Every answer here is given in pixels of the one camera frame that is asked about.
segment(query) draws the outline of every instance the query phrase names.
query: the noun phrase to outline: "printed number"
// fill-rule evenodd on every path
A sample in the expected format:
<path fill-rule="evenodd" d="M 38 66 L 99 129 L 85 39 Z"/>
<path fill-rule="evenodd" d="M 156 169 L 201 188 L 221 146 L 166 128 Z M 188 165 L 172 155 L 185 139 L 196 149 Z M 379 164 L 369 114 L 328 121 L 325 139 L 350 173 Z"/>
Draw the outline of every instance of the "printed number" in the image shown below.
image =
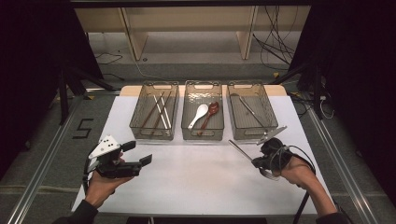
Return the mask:
<path fill-rule="evenodd" d="M 88 136 L 90 135 L 91 128 L 81 128 L 81 126 L 82 126 L 82 123 L 83 123 L 84 121 L 93 121 L 93 119 L 82 119 L 82 120 L 79 122 L 79 125 L 78 125 L 78 128 L 77 128 L 77 131 L 85 131 L 86 133 L 85 133 L 85 135 L 84 135 L 84 136 L 73 136 L 73 139 L 83 139 L 83 138 L 88 138 Z"/>

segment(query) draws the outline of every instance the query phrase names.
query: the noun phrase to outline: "human arm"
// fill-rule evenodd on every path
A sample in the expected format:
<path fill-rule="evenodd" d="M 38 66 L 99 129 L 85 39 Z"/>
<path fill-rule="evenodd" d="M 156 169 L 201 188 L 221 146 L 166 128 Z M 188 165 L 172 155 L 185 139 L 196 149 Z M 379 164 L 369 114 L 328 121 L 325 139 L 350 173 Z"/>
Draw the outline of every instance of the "human arm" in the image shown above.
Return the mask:
<path fill-rule="evenodd" d="M 346 217 L 337 212 L 331 198 L 307 163 L 291 157 L 290 162 L 282 169 L 280 175 L 291 184 L 296 184 L 307 190 L 319 216 L 317 223 L 347 223 Z"/>
<path fill-rule="evenodd" d="M 75 223 L 93 223 L 98 213 L 97 208 L 102 206 L 105 200 L 119 187 L 130 181 L 133 177 L 124 178 L 107 178 L 102 177 L 96 171 L 92 172 L 89 187 L 85 199 L 81 201 L 76 211 L 70 217 L 59 217 L 54 224 L 75 224 Z"/>

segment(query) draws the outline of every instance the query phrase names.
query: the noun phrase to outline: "floor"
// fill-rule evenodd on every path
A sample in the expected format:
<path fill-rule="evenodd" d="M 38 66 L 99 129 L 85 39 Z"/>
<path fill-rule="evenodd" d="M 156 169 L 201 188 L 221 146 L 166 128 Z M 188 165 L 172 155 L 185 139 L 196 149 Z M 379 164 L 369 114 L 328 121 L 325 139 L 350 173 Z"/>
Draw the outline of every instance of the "floor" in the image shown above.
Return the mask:
<path fill-rule="evenodd" d="M 295 49 L 299 34 L 284 32 L 281 36 L 286 36 L 286 45 Z M 268 33 L 260 32 L 256 36 L 264 40 Z M 270 82 L 288 68 L 278 57 L 262 52 L 256 41 L 252 42 L 248 60 L 243 60 L 232 32 L 150 33 L 138 62 L 133 60 L 124 34 L 90 34 L 90 43 L 105 82 L 116 87 L 136 85 L 147 79 L 173 79 L 182 83 L 202 77 L 223 81 L 258 78 Z M 297 80 L 298 76 L 293 77 L 283 86 L 288 92 L 297 92 Z M 98 87 L 90 82 L 84 81 L 84 85 L 90 89 L 90 97 L 73 97 L 69 93 L 71 119 L 62 126 L 59 99 L 54 99 L 29 142 L 30 149 L 21 152 L 0 181 L 0 223 L 9 220 L 48 223 L 70 214 L 87 150 L 97 142 L 118 94 L 97 91 Z M 296 112 L 334 201 L 354 223 L 396 223 L 394 206 L 356 153 L 336 111 L 333 113 L 330 105 L 323 104 L 322 113 L 327 118 L 318 120 L 307 101 L 310 93 L 298 93 L 306 100 L 294 101 Z M 83 138 L 81 125 L 89 125 L 89 136 Z M 95 223 L 126 223 L 126 220 L 127 217 L 100 214 Z M 300 223 L 314 220 L 302 216 Z M 291 223 L 292 217 L 268 217 L 267 221 Z"/>

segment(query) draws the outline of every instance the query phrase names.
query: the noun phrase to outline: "gray floor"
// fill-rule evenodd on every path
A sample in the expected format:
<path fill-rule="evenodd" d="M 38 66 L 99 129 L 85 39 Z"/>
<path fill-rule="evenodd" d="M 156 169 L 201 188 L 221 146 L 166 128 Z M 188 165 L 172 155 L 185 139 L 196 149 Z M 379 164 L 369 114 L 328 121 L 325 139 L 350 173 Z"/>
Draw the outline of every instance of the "gray floor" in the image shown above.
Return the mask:
<path fill-rule="evenodd" d="M 265 38 L 266 33 L 258 33 L 257 37 Z M 291 33 L 286 39 L 288 46 L 295 48 L 299 33 Z M 274 80 L 274 73 L 285 73 L 287 65 L 264 52 L 256 42 L 248 60 L 243 60 L 234 33 L 153 33 L 142 55 L 142 60 L 134 63 L 128 50 L 123 34 L 91 34 L 90 40 L 99 63 L 108 63 L 120 56 L 102 55 L 111 53 L 122 58 L 110 63 L 101 64 L 104 74 L 113 74 L 124 78 L 120 80 L 112 75 L 105 75 L 105 81 L 116 87 L 139 84 L 144 80 L 173 79 L 181 83 L 188 79 L 217 79 L 226 82 L 231 79 L 259 78 L 264 82 Z M 287 91 L 297 91 L 295 84 L 298 76 L 291 78 L 284 87 Z M 87 88 L 95 88 L 90 82 L 84 82 Z M 97 143 L 106 123 L 108 112 L 112 106 L 116 92 L 90 91 L 84 99 L 74 98 L 70 93 L 70 104 L 75 108 L 72 119 L 64 129 L 64 138 L 56 147 L 53 161 L 45 173 L 39 188 L 32 196 L 31 203 L 26 204 L 27 213 L 22 216 L 22 223 L 51 223 L 56 217 L 70 214 L 72 202 L 76 199 L 80 186 L 82 167 L 91 147 Z M 304 107 L 295 104 L 296 112 L 302 114 Z M 325 105 L 324 109 L 332 111 Z M 7 223 L 13 209 L 32 184 L 37 168 L 41 167 L 45 155 L 53 150 L 52 142 L 57 132 L 62 129 L 60 121 L 60 102 L 56 98 L 48 110 L 46 117 L 37 127 L 30 139 L 31 148 L 20 153 L 8 172 L 0 182 L 0 223 Z M 333 199 L 341 205 L 354 223 L 368 223 L 364 215 L 366 211 L 356 204 L 356 197 L 347 186 L 344 176 L 340 173 L 331 156 L 328 146 L 319 134 L 315 114 L 310 109 L 301 115 L 301 123 L 309 144 L 315 154 L 320 171 L 326 181 Z M 78 130 L 83 119 L 83 127 L 91 128 L 87 138 L 78 139 L 86 132 Z M 367 201 L 377 223 L 396 223 L 396 211 L 389 198 L 375 181 L 364 160 L 355 153 L 355 145 L 351 141 L 346 128 L 337 118 L 321 122 L 336 150 L 339 151 L 346 168 L 362 197 Z M 100 214 L 95 223 L 125 223 L 127 217 L 116 217 Z M 268 217 L 268 223 L 291 223 L 292 217 Z M 314 223 L 315 217 L 302 217 L 300 223 Z"/>

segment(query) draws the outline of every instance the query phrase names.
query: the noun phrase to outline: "white spoon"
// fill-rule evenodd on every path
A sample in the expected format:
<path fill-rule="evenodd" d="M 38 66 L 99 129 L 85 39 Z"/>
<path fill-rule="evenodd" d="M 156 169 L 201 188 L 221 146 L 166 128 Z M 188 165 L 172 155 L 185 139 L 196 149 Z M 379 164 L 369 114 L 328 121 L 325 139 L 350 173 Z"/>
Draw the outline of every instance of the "white spoon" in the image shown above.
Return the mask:
<path fill-rule="evenodd" d="M 209 107 L 207 105 L 198 106 L 195 118 L 192 120 L 191 124 L 189 125 L 190 131 L 191 131 L 192 127 L 194 126 L 195 122 L 207 113 L 207 110 L 209 110 Z"/>

